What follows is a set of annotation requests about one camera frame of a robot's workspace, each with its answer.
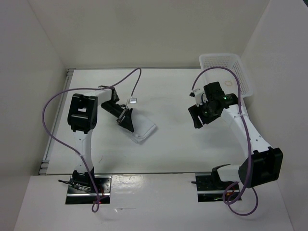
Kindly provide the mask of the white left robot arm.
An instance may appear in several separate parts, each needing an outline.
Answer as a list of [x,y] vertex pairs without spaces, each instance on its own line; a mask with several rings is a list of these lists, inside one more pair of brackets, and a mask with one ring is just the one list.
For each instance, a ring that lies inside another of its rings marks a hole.
[[81,158],[73,171],[74,184],[84,192],[91,192],[96,186],[94,166],[91,158],[92,132],[97,125],[98,108],[101,107],[116,117],[116,123],[130,131],[134,131],[132,122],[133,109],[119,105],[119,97],[115,88],[96,90],[86,94],[75,93],[72,96],[67,122],[73,131],[76,151]]

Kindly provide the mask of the white skirt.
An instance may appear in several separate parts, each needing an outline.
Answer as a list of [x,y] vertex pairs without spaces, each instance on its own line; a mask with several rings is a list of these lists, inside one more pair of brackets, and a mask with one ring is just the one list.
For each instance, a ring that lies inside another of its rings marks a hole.
[[157,128],[157,125],[154,122],[144,116],[137,109],[132,110],[131,119],[134,132],[131,132],[125,128],[122,129],[122,132],[137,144],[142,144],[155,132]]

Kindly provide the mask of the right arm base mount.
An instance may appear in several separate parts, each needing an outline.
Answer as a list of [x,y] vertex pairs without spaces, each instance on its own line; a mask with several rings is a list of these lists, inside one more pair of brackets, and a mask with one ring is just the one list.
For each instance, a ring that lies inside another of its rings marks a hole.
[[196,174],[191,182],[196,186],[198,202],[222,202],[225,189],[232,184],[229,182],[214,183],[210,173]]

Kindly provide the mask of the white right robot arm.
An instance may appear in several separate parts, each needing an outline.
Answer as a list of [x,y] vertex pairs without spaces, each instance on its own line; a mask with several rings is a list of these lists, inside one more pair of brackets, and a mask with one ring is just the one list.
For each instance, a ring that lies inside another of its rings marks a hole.
[[225,164],[212,169],[211,185],[222,189],[228,182],[240,182],[247,188],[256,187],[279,178],[283,153],[265,141],[254,127],[244,108],[238,105],[236,94],[226,94],[219,82],[193,90],[195,105],[188,111],[195,128],[222,118],[238,140],[245,156],[241,165]]

